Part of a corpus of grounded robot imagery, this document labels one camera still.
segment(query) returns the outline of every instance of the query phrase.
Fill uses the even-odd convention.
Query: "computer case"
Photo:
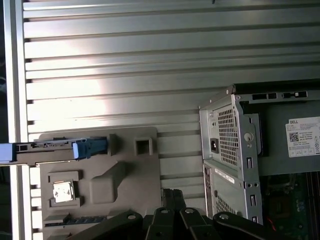
[[[319,220],[315,211],[315,198],[319,199],[319,183],[315,185],[320,171],[319,106],[319,79],[234,84],[202,103],[199,115],[207,216],[227,211],[264,224],[270,220],[263,208],[264,196],[282,191],[284,196],[277,198],[285,204],[286,194],[298,188],[296,179],[303,179],[308,185],[303,196],[305,208],[309,218],[314,218],[310,221]],[[273,176],[288,177],[272,182]],[[273,200],[268,211],[272,211]]]

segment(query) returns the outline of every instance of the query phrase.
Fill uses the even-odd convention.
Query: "screw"
[[[221,218],[222,220],[227,220],[227,219],[229,218],[229,216],[226,215],[226,214],[221,214],[221,215],[219,216],[219,218]]]
[[[187,208],[187,209],[185,210],[185,212],[186,212],[187,214],[192,214],[192,213],[194,212],[194,210],[191,209],[191,208]]]

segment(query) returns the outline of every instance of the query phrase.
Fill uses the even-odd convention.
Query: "aluminum panel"
[[[200,153],[201,138],[200,135],[160,137],[158,138],[158,148],[159,154],[162,155],[194,152]]]
[[[250,48],[245,49],[215,49],[200,50],[193,52],[172,52],[148,54],[141,53],[135,55],[94,55],[94,56],[73,56],[59,58],[41,58],[32,59],[25,63],[27,71],[53,70],[53,69],[72,69],[81,67],[102,67],[102,66],[119,66],[128,64],[147,64],[147,63],[171,63],[186,62],[194,60],[223,60],[233,58],[258,58],[275,57],[275,56],[300,56],[303,54],[314,54],[320,52],[320,46],[317,44],[291,47],[274,47],[274,48]]]
[[[162,62],[162,63],[147,63],[147,64],[132,64],[126,66],[106,66],[80,69],[54,69],[54,70],[38,70],[28,71],[27,79],[44,79],[44,78],[61,78],[74,76],[94,76],[94,75],[109,75],[109,74],[124,74],[124,73],[142,73],[159,74],[159,72],[201,72],[208,70],[219,70],[225,68],[252,68],[265,65],[294,65],[301,62],[301,58],[305,63],[318,62],[320,54],[313,55],[297,55],[297,56],[268,56],[259,58],[235,58],[235,59],[217,59],[217,60],[197,60],[197,61],[182,61],[182,62]]]
[[[319,3],[317,0],[304,0],[303,3],[308,4]],[[216,10],[236,11],[237,8],[268,8],[268,7],[294,7],[301,6],[300,0],[242,0],[242,1],[220,1],[214,5],[207,0],[184,0],[184,1],[131,1],[131,2],[106,2],[101,0],[95,1],[49,1],[25,2],[23,7],[25,18],[43,18],[43,17],[61,17],[61,16],[83,16],[83,15],[99,15],[99,14],[122,14],[122,13],[140,13],[150,11],[181,11],[181,10]]]
[[[214,28],[248,28],[258,25],[299,24],[320,21],[320,8],[292,8],[283,13],[281,9],[231,12],[201,12],[161,15],[121,16],[109,18],[80,18],[56,21],[34,21],[24,23],[26,38],[57,36],[134,33],[146,31],[199,30]]]
[[[181,176],[192,173],[202,173],[202,157],[186,156],[160,159],[160,172],[162,176]]]
[[[204,178],[202,176],[185,177],[185,178],[161,180],[161,187],[164,189],[166,188],[179,189],[180,187],[203,185],[203,183],[204,183]]]
[[[319,42],[318,26],[191,32],[151,35],[88,37],[33,41],[24,44],[25,58],[49,58],[90,54],[172,51],[234,46],[284,45]]]
[[[114,99],[42,100],[27,106],[28,120],[82,118],[104,115],[152,113],[194,110],[197,103],[212,92],[153,96],[134,96]]]

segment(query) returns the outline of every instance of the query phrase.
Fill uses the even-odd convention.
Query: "silver metal frame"
[[[9,142],[27,142],[23,2],[4,0],[3,9]],[[28,208],[25,207],[24,202],[25,193],[30,194],[30,185],[22,185],[22,168],[21,166],[10,167],[12,238],[14,240],[32,239],[31,212],[26,214]]]
[[[258,144],[257,136],[260,135],[258,132],[256,134],[256,124],[259,122],[250,122],[251,117],[243,113],[243,109],[240,106],[241,97],[229,94],[230,90],[226,90],[225,97],[222,97],[216,101],[212,99],[209,100],[209,104],[204,104],[205,107],[199,108],[200,114],[200,126],[201,126],[201,141],[202,141],[202,155],[204,160],[204,170],[205,166],[211,168],[210,169],[210,195],[211,195],[211,203],[208,191],[208,186],[206,186],[206,180],[204,182],[205,186],[205,195],[206,195],[206,213],[208,217],[212,216],[212,211],[209,209],[211,205],[213,208],[213,214],[217,213],[217,210],[214,209],[216,207],[216,200],[214,196],[215,190],[217,188],[222,187],[221,185],[229,184],[228,181],[224,180],[221,182],[223,178],[218,176],[215,173],[215,169],[218,171],[222,171],[224,174],[232,176],[235,183],[234,186],[230,188],[230,191],[234,190],[234,197],[239,197],[241,199],[245,199],[243,204],[233,203],[236,211],[240,212],[242,216],[258,222],[260,224],[263,223],[262,216],[262,196],[260,190],[260,181],[259,181],[259,169],[258,169],[258,151],[261,149],[261,146]],[[220,157],[217,157],[218,154],[213,154],[211,152],[210,141],[212,138],[219,138],[218,136],[211,136],[211,118],[214,118],[214,112],[222,111],[226,107],[231,108],[234,111],[234,115],[236,117],[234,130],[238,135],[239,148],[236,151],[237,158],[237,166],[228,164],[220,160]],[[248,141],[245,139],[245,134],[249,134],[252,138]],[[252,165],[248,165],[248,160],[250,159]],[[216,183],[213,178],[217,178],[220,181],[220,184]],[[254,197],[255,204],[252,205],[251,197]]]

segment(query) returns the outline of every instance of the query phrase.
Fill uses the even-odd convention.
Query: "green circuit board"
[[[305,176],[268,176],[261,184],[264,225],[293,239],[308,240]]]

